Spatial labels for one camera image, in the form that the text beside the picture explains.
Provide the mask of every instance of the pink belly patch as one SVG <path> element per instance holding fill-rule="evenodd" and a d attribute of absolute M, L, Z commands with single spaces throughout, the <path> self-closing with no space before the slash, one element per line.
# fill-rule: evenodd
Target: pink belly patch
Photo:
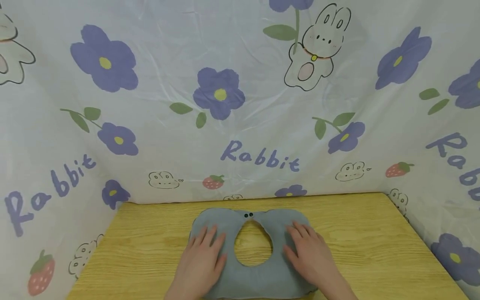
<path fill-rule="evenodd" d="M 5 74 L 8 71 L 7 61 L 0 54 L 0 73 Z"/>
<path fill-rule="evenodd" d="M 313 74 L 313 69 L 314 67 L 311 62 L 307 62 L 306 64 L 304 64 L 299 71 L 299 80 L 305 81 L 309 79 Z"/>

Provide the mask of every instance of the rabbit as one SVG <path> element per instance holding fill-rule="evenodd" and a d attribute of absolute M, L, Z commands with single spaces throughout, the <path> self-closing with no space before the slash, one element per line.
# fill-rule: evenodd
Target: rabbit
<path fill-rule="evenodd" d="M 14 39 L 18 35 L 13 21 L 3 13 L 0 5 L 0 85 L 7 82 L 21 84 L 25 74 L 22 63 L 36 61 L 33 53 Z"/>
<path fill-rule="evenodd" d="M 316 87 L 320 78 L 333 72 L 332 57 L 342 48 L 343 33 L 350 18 L 350 9 L 337 9 L 335 3 L 322 10 L 315 24 L 305 31 L 302 42 L 297 43 L 295 54 L 295 44 L 290 47 L 288 56 L 291 64 L 285 74 L 286 85 L 310 91 Z"/>

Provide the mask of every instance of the u-shaped pillow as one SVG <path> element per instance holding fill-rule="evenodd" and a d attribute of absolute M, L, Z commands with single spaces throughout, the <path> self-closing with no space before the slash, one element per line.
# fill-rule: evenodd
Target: u-shaped pillow
<path fill-rule="evenodd" d="M 273 251 L 263 264 L 245 266 L 241 264 L 234 251 L 237 235 L 243 224 L 253 219 L 270 236 Z M 287 244 L 296 251 L 295 244 L 286 231 L 285 225 L 293 221 L 308 225 L 307 218 L 296 210 L 273 209 L 266 212 L 248 212 L 227 208 L 209 208 L 199 214 L 192 224 L 190 238 L 197 236 L 203 226 L 210 229 L 217 224 L 217 233 L 225 232 L 226 239 L 220 255 L 227 254 L 227 262 L 222 275 L 212 289 L 204 296 L 208 300 L 225 299 L 295 299 L 301 298 L 317 287 L 308 283 L 284 257 L 283 245 Z"/>

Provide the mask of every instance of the rabbit ear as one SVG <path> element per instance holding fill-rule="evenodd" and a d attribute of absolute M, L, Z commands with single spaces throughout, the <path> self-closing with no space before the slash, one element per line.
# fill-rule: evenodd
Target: rabbit ear
<path fill-rule="evenodd" d="M 337 29 L 341 29 L 345 31 L 350 24 L 350 18 L 352 17 L 352 12 L 348 7 L 342 7 L 339 9 L 336 14 L 335 18 L 332 22 L 332 26 L 335 26 Z"/>
<path fill-rule="evenodd" d="M 315 24 L 331 24 L 335 18 L 336 4 L 331 3 L 325 6 L 324 10 L 318 15 Z"/>

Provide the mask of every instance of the finger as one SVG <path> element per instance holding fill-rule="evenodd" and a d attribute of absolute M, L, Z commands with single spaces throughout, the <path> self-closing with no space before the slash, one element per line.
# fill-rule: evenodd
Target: finger
<path fill-rule="evenodd" d="M 301 239 L 299 231 L 292 226 L 287 225 L 287 231 L 292 236 L 293 241 L 297 244 L 297 241 Z"/>
<path fill-rule="evenodd" d="M 295 270 L 298 271 L 300 267 L 300 259 L 295 254 L 295 252 L 287 245 L 283 245 L 283 252 L 285 253 L 285 256 L 288 258 L 288 260 L 292 263 Z"/>
<path fill-rule="evenodd" d="M 304 225 L 304 227 L 307 230 L 309 236 L 311 236 L 314 239 L 318 238 L 317 233 L 315 232 L 315 230 L 312 227 L 307 226 L 307 225 Z"/>
<path fill-rule="evenodd" d="M 207 234 L 205 234 L 205 238 L 202 244 L 207 247 L 210 247 L 210 245 L 212 244 L 212 239 L 213 239 L 213 236 L 215 235 L 215 232 L 216 232 L 216 225 L 213 225 L 213 227 L 207 232 Z"/>
<path fill-rule="evenodd" d="M 317 232 L 316 234 L 320 241 L 325 242 L 325 239 L 323 238 L 323 236 L 320 235 L 320 233 Z"/>
<path fill-rule="evenodd" d="M 193 243 L 194 246 L 198 246 L 202 243 L 206 232 L 207 232 L 207 226 L 203 226 L 200 232 L 198 233 L 198 236 L 196 236 L 195 238 L 195 242 Z"/>
<path fill-rule="evenodd" d="M 215 254 L 218 254 L 220 252 L 220 249 L 222 248 L 223 243 L 225 242 L 225 237 L 226 236 L 227 235 L 224 232 L 224 233 L 220 234 L 220 236 L 217 237 L 215 239 L 215 241 L 213 242 L 212 248 L 215 251 Z"/>
<path fill-rule="evenodd" d="M 214 284 L 218 281 L 220 278 L 220 275 L 222 274 L 223 268 L 225 267 L 225 263 L 227 262 L 227 254 L 222 254 L 218 260 L 216 261 L 215 268 L 214 268 L 214 274 L 215 274 L 215 282 Z"/>
<path fill-rule="evenodd" d="M 303 225 L 300 225 L 298 222 L 293 221 L 293 226 L 295 226 L 295 228 L 299 231 L 301 237 L 308 237 L 308 232 Z"/>
<path fill-rule="evenodd" d="M 187 247 L 185 248 L 186 250 L 190 249 L 193 246 L 193 243 L 195 243 L 195 237 L 191 238 L 188 241 Z"/>

